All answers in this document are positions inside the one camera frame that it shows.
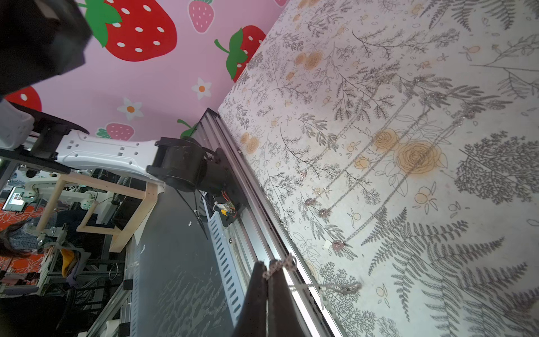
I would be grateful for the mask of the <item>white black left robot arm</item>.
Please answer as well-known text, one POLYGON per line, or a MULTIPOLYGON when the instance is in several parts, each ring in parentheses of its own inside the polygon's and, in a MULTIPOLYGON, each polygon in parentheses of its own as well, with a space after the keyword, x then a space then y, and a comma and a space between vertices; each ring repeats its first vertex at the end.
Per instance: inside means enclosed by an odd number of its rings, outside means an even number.
POLYGON ((16 91, 82 66, 90 37, 74 1, 1 3, 1 156, 62 174, 105 169, 185 192, 220 195, 230 188, 224 152, 191 137, 98 138, 77 124, 8 102, 16 91))

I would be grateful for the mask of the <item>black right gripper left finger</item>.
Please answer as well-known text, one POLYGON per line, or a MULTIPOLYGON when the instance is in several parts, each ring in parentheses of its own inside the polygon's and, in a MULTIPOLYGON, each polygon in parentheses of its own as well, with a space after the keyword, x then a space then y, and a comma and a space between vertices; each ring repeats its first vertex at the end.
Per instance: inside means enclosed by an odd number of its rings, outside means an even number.
POLYGON ((264 278, 267 268, 262 261, 254 264, 233 337, 266 336, 268 281, 264 278))

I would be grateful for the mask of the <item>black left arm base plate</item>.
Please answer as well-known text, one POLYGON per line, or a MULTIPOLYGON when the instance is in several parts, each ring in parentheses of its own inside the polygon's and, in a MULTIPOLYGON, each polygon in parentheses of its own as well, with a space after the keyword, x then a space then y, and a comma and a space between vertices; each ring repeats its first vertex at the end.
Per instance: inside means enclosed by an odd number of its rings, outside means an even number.
POLYGON ((223 226, 228 227, 240 218, 247 199, 223 148, 218 147, 211 153, 205 178, 214 200, 213 210, 220 214, 223 226))

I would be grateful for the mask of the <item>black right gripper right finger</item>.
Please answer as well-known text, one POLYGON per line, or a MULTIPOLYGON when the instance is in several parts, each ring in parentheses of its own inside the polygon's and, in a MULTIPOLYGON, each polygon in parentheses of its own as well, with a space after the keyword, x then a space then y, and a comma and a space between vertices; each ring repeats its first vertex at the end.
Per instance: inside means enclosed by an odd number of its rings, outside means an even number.
POLYGON ((269 336, 305 336, 300 325, 293 297, 284 275, 284 262, 273 260, 268 270, 268 333, 269 336))

